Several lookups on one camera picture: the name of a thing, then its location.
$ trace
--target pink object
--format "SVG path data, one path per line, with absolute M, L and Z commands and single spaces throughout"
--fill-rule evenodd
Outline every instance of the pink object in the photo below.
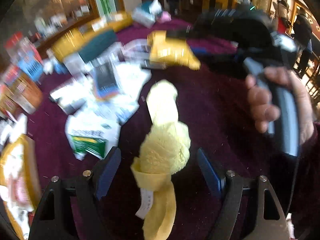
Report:
M 157 22 L 159 23 L 165 23 L 165 22 L 170 22 L 171 21 L 171 15 L 170 13 L 164 11 L 162 12 L 162 15 L 159 19 L 157 19 Z
M 29 196 L 27 192 L 27 186 L 22 176 L 16 181 L 16 198 L 21 204 L 29 204 Z

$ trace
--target hand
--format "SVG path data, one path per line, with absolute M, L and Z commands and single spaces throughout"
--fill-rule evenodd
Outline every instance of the hand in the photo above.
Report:
M 271 82 L 292 88 L 298 108 L 300 144 L 304 143 L 314 132 L 313 111 L 306 88 L 293 71 L 286 70 L 284 67 L 266 67 L 264 74 Z M 280 109 L 271 104 L 272 95 L 270 91 L 256 85 L 254 76 L 248 75 L 245 83 L 249 89 L 248 102 L 252 117 L 255 120 L 255 127 L 258 132 L 264 133 L 268 129 L 268 122 L 279 118 Z

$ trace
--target green label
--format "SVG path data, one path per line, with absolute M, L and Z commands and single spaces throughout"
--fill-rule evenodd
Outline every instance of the green label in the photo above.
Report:
M 98 158 L 105 157 L 105 148 L 108 140 L 90 137 L 72 136 L 75 154 L 89 152 Z

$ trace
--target yellow fabric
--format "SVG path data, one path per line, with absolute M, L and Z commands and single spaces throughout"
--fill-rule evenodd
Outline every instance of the yellow fabric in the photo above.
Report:
M 131 165 L 137 185 L 153 191 L 153 204 L 143 224 L 145 240 L 165 240 L 171 233 L 176 199 L 171 175 L 189 159 L 188 127 L 178 122 L 176 88 L 166 80 L 152 86 L 147 104 L 153 126 Z
M 195 57 L 186 41 L 166 38 L 166 31 L 153 31 L 148 35 L 151 46 L 150 61 L 180 64 L 192 70 L 200 69 L 200 61 Z

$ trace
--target metal screw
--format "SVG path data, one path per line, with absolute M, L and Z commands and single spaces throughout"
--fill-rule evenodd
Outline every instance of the metal screw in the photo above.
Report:
M 260 178 L 260 180 L 263 181 L 263 182 L 266 182 L 266 181 L 268 180 L 267 177 L 264 176 L 264 175 L 261 175 L 259 178 Z
M 228 170 L 228 171 L 227 171 L 227 175 L 228 175 L 229 177 L 234 177 L 236 174 L 235 174 L 234 171 Z
M 85 177 L 89 177 L 91 174 L 92 174 L 92 171 L 90 171 L 90 170 L 86 170 L 86 171 L 82 172 L 82 175 Z
M 59 180 L 59 177 L 58 176 L 53 176 L 52 178 L 51 178 L 51 181 L 52 182 L 57 182 Z

